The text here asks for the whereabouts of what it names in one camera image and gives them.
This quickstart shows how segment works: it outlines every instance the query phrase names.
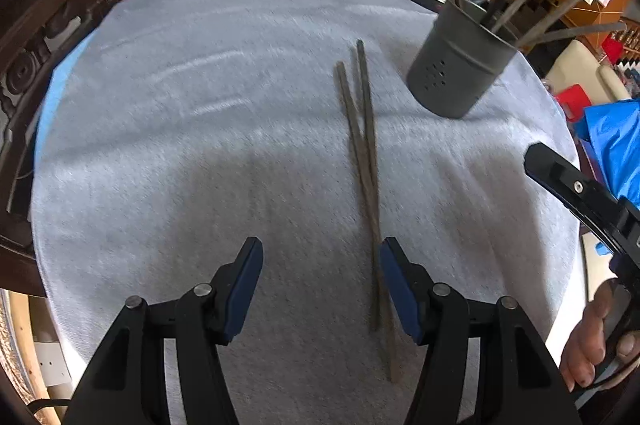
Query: blue plastic bag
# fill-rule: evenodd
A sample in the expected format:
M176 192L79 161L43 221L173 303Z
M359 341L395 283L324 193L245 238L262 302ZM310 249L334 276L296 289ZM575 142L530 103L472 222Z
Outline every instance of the blue plastic bag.
M640 101L626 100L584 110L589 140L606 187L640 207ZM598 246L598 253L608 250Z

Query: screw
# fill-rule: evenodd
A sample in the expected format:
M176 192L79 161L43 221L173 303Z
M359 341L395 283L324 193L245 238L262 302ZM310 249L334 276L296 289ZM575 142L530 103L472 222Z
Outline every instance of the screw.
M138 295L127 297L127 300L124 301L124 305L130 310L136 309L140 304L142 304L142 297Z
M518 303L513 297L502 297L500 302L508 310L514 310L518 307Z
M198 284L196 287L194 287L193 292L196 294L196 297L206 297L207 295L209 295L209 293L211 293L212 289L213 288L211 287L211 284L203 282L202 284Z
M445 283L438 282L437 284L433 285L433 292L441 297L446 297L447 295L449 295L449 293L451 293L451 288Z

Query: blue gripper pad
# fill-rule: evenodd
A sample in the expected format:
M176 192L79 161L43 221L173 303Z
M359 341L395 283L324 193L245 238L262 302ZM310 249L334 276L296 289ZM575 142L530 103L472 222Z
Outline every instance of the blue gripper pad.
M252 238L251 242L247 239L242 248L236 259L236 263L240 261L241 264L233 265L234 267L239 266L238 273L226 299L226 320L223 334L229 342L242 331L264 259L262 243L258 239Z
M387 241L388 240L385 239L382 245L380 245L380 265L385 275L386 287L396 307L402 329L404 329L406 334L411 336L416 344L420 345L424 338L424 332L422 331L422 326L418 318L418 302L409 286L408 280L404 276L398 259L396 259L396 254Z

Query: finger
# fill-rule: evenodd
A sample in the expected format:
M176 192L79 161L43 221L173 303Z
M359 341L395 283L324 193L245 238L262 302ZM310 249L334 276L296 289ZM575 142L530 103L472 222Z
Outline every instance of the finger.
M593 300L589 302L585 311L590 308L590 310L593 311L593 314L601 319L604 319L609 315L613 306L613 290L615 289L615 286L615 279L609 279L600 284L596 293L593 295Z
M618 358L629 362L640 354L640 331L631 331L618 342Z
M562 355L562 358L560 360L560 374L562 375L562 379L564 379L564 383L566 384L567 389L569 389L569 392L571 392L575 387L575 380L571 374L571 371L569 370L569 366L566 363L564 355Z
M587 306L576 329L582 353L593 365L598 365L605 356L604 321L596 315L594 305Z
M624 335L618 342L618 359L626 365L632 361L638 354L640 354L640 331L632 331ZM640 364L640 359L631 363L626 369L623 369L619 375L617 375L610 382L602 386L602 390L611 389L623 381L627 376Z
M595 368L582 353L579 344L567 349L566 362L574 380L582 387L586 387L593 381Z

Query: table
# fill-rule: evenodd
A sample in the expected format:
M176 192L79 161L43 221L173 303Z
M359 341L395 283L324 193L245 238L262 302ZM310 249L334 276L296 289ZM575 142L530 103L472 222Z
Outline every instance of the table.
M256 235L262 275L220 348L240 423L401 423L424 350L398 331L391 385L368 331L370 242L333 76L338 59L353 76L358 38L383 234L466 297L516 297L546 335L578 222L522 160L539 140L573 162L575 147L521 55L464 119L421 108L403 77L433 20L409 0L115 6L55 76L38 129L34 242L65 352L87 360L127 296L178 297Z

